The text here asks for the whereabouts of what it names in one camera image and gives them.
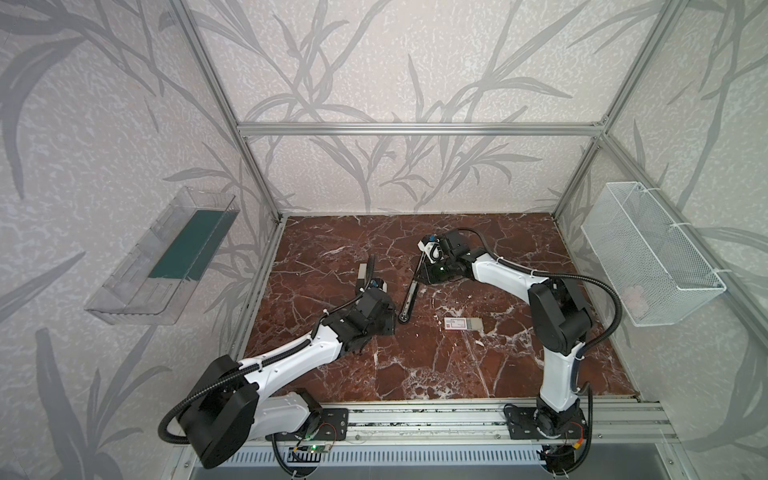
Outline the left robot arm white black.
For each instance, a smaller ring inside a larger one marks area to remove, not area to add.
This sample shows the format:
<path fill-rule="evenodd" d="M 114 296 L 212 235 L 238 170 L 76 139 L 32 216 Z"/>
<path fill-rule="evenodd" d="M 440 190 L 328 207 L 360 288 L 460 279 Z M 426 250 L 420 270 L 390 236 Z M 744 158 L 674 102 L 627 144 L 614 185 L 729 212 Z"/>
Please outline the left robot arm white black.
<path fill-rule="evenodd" d="M 274 393 L 309 371 L 362 350 L 376 336 L 393 335 L 396 317 L 395 302 L 371 282 L 291 342 L 238 361 L 221 356 L 163 417 L 158 436 L 167 443 L 191 445 L 203 467 L 211 469 L 250 438 L 293 433 L 319 406 L 295 392 Z"/>

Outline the white red staple box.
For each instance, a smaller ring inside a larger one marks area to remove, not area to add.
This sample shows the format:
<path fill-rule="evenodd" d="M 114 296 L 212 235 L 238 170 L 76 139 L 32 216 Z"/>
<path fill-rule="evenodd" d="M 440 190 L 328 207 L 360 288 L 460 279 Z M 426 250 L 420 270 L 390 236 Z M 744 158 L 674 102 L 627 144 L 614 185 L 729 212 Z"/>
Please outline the white red staple box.
<path fill-rule="evenodd" d="M 477 317 L 446 317 L 444 329 L 446 331 L 484 331 L 483 321 Z"/>

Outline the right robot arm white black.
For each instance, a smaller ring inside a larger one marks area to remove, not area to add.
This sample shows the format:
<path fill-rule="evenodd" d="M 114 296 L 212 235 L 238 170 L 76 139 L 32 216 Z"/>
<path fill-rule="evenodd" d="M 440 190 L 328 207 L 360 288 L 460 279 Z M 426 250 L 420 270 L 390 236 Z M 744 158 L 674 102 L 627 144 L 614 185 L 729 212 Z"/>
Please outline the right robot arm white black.
<path fill-rule="evenodd" d="M 543 345 L 543 382 L 536 407 L 505 408 L 514 435 L 559 438 L 582 420 L 577 382 L 587 334 L 594 326 L 587 301 L 573 278 L 515 266 L 486 247 L 471 248 L 458 229 L 424 236 L 416 279 L 434 285 L 467 278 L 525 301 Z"/>

